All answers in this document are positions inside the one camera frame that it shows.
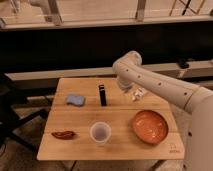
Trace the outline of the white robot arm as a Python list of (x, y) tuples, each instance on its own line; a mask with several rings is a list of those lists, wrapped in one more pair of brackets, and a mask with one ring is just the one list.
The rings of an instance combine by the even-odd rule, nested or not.
[(142, 68), (142, 57), (130, 51), (112, 65), (121, 90), (134, 83), (191, 115), (183, 171), (213, 171), (213, 91)]

